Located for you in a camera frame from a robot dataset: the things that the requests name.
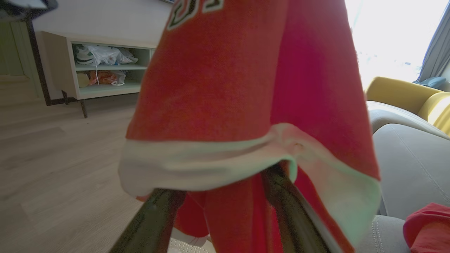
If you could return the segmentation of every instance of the door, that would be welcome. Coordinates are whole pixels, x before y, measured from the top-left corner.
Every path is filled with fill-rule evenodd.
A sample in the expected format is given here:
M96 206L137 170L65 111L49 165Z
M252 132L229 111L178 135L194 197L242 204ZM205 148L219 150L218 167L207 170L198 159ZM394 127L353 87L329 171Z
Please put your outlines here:
M0 106L40 100L42 90L25 23L0 23Z

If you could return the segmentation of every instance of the curtain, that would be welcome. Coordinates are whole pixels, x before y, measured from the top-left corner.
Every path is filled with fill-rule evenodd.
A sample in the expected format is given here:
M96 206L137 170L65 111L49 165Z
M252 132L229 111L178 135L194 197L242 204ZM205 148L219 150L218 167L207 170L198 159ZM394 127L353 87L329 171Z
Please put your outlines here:
M422 70L417 81L424 81L430 77L442 74L450 61L450 3L447 4L441 22L428 46L423 59Z

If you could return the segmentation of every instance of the red cloth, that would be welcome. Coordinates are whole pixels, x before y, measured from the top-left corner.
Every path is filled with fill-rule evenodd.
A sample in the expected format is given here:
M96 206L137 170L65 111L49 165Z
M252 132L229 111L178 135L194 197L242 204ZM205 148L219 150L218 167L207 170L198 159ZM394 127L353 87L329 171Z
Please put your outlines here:
M344 1L225 0L219 10L202 10L215 2L175 3L126 137L243 141L286 122L379 180ZM171 27L177 18L183 22ZM353 252L301 168L295 185L341 249ZM218 253L283 252L260 175L190 192L175 227L209 233Z
M403 234L412 253L449 253L450 207L431 203L409 215Z

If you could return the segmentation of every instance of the yellow armchair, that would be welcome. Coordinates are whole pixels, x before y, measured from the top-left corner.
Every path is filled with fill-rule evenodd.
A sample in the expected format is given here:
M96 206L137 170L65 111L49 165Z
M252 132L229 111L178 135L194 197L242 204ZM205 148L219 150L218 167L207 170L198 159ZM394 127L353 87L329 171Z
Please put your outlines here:
M410 111L450 136L450 93L407 81L376 77L364 91L368 101Z

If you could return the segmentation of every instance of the white trim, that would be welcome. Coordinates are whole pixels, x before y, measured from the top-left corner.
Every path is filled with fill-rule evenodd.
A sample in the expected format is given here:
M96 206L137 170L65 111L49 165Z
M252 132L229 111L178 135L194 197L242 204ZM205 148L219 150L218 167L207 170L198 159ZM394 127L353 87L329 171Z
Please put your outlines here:
M154 188L201 191L245 179L281 160L289 161L292 181L297 166L309 176L328 213L357 245L378 209L379 182L292 124L274 125L264 137L249 141L127 140L119 175L124 190L135 197Z

